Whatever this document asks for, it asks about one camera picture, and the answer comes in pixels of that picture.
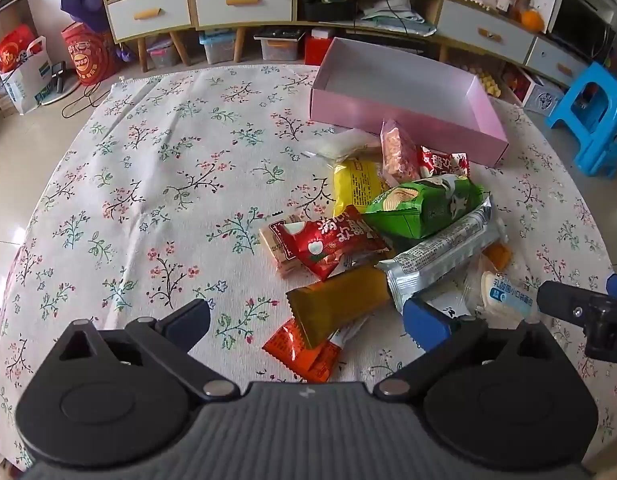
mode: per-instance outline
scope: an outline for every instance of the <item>golden wrapper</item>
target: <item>golden wrapper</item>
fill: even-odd
[[[384,272],[373,265],[354,267],[324,282],[286,293],[296,325],[313,349],[347,323],[391,301]]]

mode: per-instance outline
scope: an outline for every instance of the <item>round table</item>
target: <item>round table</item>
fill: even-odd
[[[116,84],[41,197],[0,314],[0,452],[30,464],[14,426],[23,388],[77,318],[113,329],[194,298],[212,308],[191,351],[242,388],[298,377],[264,352],[289,317],[285,293],[314,280],[276,275],[258,230],[273,215],[330,214],[332,169],[300,155],[333,135],[309,120],[307,66],[211,68]],[[498,168],[476,166],[515,252],[512,278],[604,290],[611,265],[580,193],[522,109],[493,101],[510,140]],[[580,329],[552,328],[600,410],[589,455],[617,433],[617,365],[583,355]],[[421,354],[393,308],[340,355],[334,380],[372,385]]]

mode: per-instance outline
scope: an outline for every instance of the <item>drawer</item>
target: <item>drawer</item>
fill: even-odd
[[[187,0],[121,0],[109,5],[116,41],[191,25]]]
[[[571,86],[587,67],[583,61],[542,38],[535,39],[526,66],[566,86]]]
[[[200,27],[245,22],[290,22],[292,0],[195,0]]]
[[[437,25],[442,36],[524,63],[534,35],[496,16],[444,0]]]

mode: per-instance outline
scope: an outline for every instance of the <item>red box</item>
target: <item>red box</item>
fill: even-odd
[[[327,50],[333,43],[333,38],[313,38],[309,36],[304,42],[306,51],[304,51],[304,63],[307,65],[320,66],[327,54]]]

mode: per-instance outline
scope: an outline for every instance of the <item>plastic storage bin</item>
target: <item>plastic storage bin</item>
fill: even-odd
[[[235,32],[201,32],[200,44],[204,45],[209,64],[232,61],[235,51]]]
[[[254,40],[262,42],[262,57],[265,61],[295,61],[298,59],[298,44],[304,36],[301,28],[265,28]]]
[[[172,40],[158,41],[147,49],[156,68],[169,68],[180,61],[180,56]]]

